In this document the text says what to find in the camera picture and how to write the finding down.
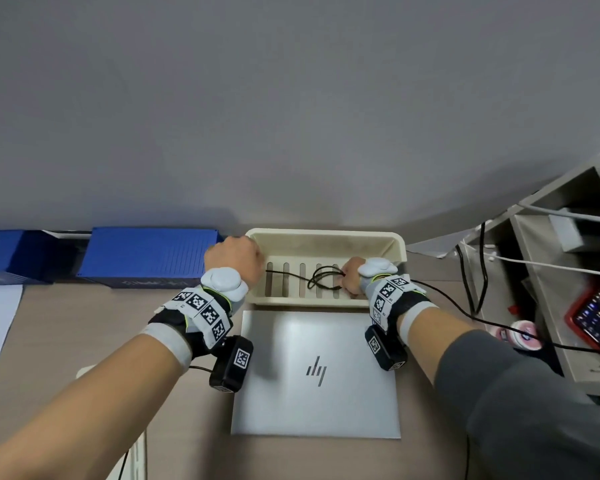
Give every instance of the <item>blue box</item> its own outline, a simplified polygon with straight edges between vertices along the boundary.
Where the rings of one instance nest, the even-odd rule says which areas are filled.
[[[0,230],[0,285],[48,284],[57,242],[39,230]]]
[[[111,288],[174,288],[200,284],[205,251],[216,230],[96,227],[78,276]]]

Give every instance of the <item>sleeve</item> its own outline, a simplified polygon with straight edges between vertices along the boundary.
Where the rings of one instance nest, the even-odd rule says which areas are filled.
[[[544,362],[473,330],[434,387],[497,478],[600,479],[600,406]]]

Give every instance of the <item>laptop lid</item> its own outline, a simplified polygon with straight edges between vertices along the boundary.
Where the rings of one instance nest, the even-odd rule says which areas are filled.
[[[369,316],[245,311],[253,355],[232,434],[400,438],[394,371],[365,340]]]

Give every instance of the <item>qr code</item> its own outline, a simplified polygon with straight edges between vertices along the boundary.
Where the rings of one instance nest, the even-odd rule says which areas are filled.
[[[237,365],[238,367],[240,367],[241,369],[246,369],[247,365],[249,364],[250,356],[251,356],[250,353],[245,352],[242,349],[238,349],[238,352],[236,352],[236,354],[235,354],[235,360],[233,361],[233,363],[235,365]]]
[[[181,291],[172,299],[172,301],[186,301],[192,294],[191,291]]]
[[[205,319],[205,322],[209,323],[209,325],[220,318],[220,314],[214,310],[213,306],[208,306],[202,310],[200,312],[200,316],[202,316],[202,318]]]
[[[378,343],[378,339],[376,337],[371,337],[369,340],[369,347],[371,347],[371,352],[375,354],[380,350],[380,344]]]
[[[393,284],[398,285],[398,286],[407,286],[409,284],[409,282],[407,280],[405,280],[404,278],[394,278],[391,281]]]
[[[209,302],[202,298],[200,295],[194,294],[191,298],[189,298],[187,300],[187,305],[191,306],[192,308],[195,308],[196,310],[200,311],[202,310],[202,308],[204,308]]]
[[[387,283],[380,290],[380,294],[382,296],[384,296],[385,298],[389,298],[391,296],[391,293],[393,293],[394,291],[395,291],[395,286],[392,286],[391,284]]]
[[[226,330],[224,329],[224,325],[223,325],[222,321],[218,322],[218,325],[216,325],[215,327],[213,327],[211,329],[211,331],[214,333],[214,338],[216,340],[220,340],[222,338],[222,336],[224,335],[224,333],[226,332]]]
[[[384,299],[380,296],[378,296],[376,298],[376,302],[374,303],[374,308],[376,310],[378,310],[379,312],[382,312],[382,309],[384,308]]]

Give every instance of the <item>fist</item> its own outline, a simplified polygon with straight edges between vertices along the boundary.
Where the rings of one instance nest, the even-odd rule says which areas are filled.
[[[360,257],[354,257],[348,260],[347,263],[342,266],[342,272],[344,273],[344,276],[342,277],[340,286],[342,286],[352,295],[362,294],[362,290],[360,290],[360,274],[358,273],[358,268],[364,263],[364,259]]]
[[[264,256],[253,239],[245,235],[227,237],[205,253],[205,269],[215,267],[234,268],[251,289],[264,273]]]

